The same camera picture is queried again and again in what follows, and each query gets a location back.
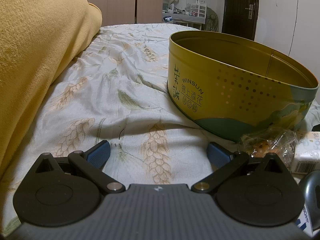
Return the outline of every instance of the bed sheet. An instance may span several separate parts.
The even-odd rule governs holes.
[[[193,30],[173,24],[103,27],[50,86],[28,133],[0,182],[1,230],[19,223],[12,197],[43,152],[67,156],[106,139],[111,157],[103,171],[131,183],[189,186],[212,172],[208,142],[230,151],[237,144],[201,129],[166,91],[170,34]],[[302,130],[320,123],[313,102]]]

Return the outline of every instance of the white tissue package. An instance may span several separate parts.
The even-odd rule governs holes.
[[[320,170],[320,132],[297,131],[298,145],[291,162],[291,172],[308,174]]]

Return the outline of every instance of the white shelf organizer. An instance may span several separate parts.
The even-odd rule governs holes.
[[[190,11],[195,11],[197,17],[205,18],[207,14],[207,4],[204,2],[191,4]]]

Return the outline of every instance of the door handle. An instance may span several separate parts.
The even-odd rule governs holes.
[[[253,12],[253,4],[249,5],[249,8],[244,8],[245,10],[249,10],[249,17],[248,19],[251,20],[252,19],[252,12]]]

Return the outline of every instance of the gray ribbed plate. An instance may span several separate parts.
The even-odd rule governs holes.
[[[10,240],[308,240],[294,223],[244,225],[226,216],[208,194],[185,184],[137,185],[109,194],[86,219],[58,228],[22,224]]]

